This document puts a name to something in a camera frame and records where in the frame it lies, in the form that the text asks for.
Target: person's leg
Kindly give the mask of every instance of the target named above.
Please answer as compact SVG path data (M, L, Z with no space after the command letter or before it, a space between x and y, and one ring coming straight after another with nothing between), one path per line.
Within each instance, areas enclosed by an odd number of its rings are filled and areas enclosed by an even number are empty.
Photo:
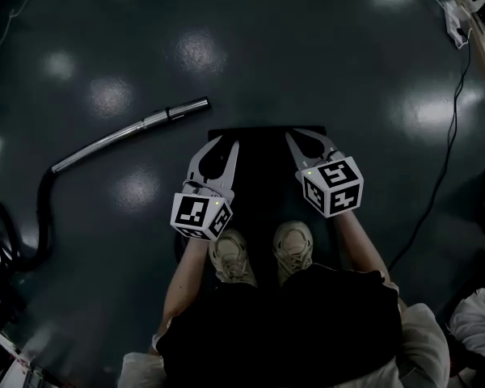
M220 286L173 318L156 348L175 383L236 386L259 374L265 319L241 234L223 232L210 243L209 256Z
M312 235L299 221L279 227L273 251L282 284L277 343L295 357L295 366L284 370L285 382L333 386L395 357L401 337L397 292L384 285L380 272L312 264Z

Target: silver metal tube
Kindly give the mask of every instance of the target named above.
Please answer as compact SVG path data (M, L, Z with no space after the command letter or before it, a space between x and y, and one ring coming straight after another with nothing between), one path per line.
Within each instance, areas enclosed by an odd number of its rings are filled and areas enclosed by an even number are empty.
M111 133L106 137L99 139L98 141L95 141L88 146L85 146L78 152L70 155L68 158L63 159L62 161L54 165L51 168L52 172L56 173L59 171L63 171L71 165L75 164L77 161L80 161L81 159L87 157L88 155L93 154L94 152L97 152L102 148L105 148L120 140L130 137L135 133L139 133L144 129L149 129L165 122L181 118L188 113L198 112L208 108L210 108L209 100L207 98L199 98L197 100L193 100L192 102L183 103L176 107L165 108L161 111L157 111L153 115L145 118L144 120L139 120L135 124L123 128L115 133Z

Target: shoe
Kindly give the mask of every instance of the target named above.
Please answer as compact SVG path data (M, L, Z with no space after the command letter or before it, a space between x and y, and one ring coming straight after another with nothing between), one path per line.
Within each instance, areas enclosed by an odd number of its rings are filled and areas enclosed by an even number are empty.
M273 253L278 261L280 286L296 272L312 263L313 235L301 221L287 221L276 229Z
M216 242L210 242L209 255L220 281L248 283L257 287L246 251L246 240L237 230L225 230Z

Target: dark green floor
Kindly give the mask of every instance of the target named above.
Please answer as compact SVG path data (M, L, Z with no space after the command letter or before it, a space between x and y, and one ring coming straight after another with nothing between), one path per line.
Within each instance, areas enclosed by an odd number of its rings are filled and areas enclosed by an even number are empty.
M0 0L0 35L21 1ZM49 165L155 108L207 95L213 110L58 180L53 257L15 276L28 302L15 341L76 386L113 385L122 356L147 349L175 268L173 193L209 129L325 126L365 177L356 214L389 263L444 161L465 60L433 0L31 0L0 51L0 200L27 244ZM408 304L439 314L484 246L484 167L473 50L449 173L394 271ZM323 219L311 216L323 252Z

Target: white fabric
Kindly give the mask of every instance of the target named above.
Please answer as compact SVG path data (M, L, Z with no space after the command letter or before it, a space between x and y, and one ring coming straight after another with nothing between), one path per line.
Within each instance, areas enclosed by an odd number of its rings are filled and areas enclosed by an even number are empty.
M476 290L458 304L449 330L467 351L485 356L485 289Z
M427 375L430 384L416 388L446 388L449 381L449 349L432 311L423 304L404 310L403 351ZM119 388L161 388L165 380L161 357L143 353L129 353L124 357ZM386 365L337 388L403 388L412 387L399 380L399 370L392 359Z

